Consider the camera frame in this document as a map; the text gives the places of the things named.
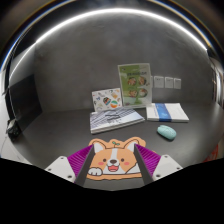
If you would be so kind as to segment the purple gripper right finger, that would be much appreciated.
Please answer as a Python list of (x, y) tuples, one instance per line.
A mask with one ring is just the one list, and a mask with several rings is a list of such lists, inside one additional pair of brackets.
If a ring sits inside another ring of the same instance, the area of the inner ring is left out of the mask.
[(159, 154), (136, 144), (134, 154), (145, 184), (164, 178), (182, 167), (169, 155)]

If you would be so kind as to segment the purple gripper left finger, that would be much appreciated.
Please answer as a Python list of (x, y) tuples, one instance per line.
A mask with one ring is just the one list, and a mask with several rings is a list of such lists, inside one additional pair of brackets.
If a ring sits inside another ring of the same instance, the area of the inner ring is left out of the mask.
[(68, 157), (59, 156), (46, 168), (46, 171), (83, 186), (94, 155), (94, 147), (90, 145)]

